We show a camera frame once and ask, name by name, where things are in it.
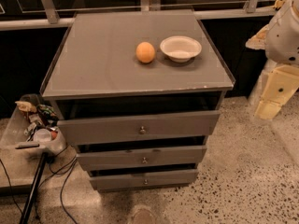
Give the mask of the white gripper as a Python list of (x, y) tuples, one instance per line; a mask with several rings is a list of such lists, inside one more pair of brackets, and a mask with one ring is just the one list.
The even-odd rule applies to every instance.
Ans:
[(273, 119), (299, 89), (299, 68), (281, 65), (269, 73), (261, 100), (255, 111), (260, 119)]

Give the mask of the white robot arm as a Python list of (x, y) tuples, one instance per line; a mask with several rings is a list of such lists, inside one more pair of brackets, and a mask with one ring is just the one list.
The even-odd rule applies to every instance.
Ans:
[(255, 116), (273, 119), (299, 88), (299, 0), (287, 0), (269, 22), (265, 54), (278, 66), (268, 74)]

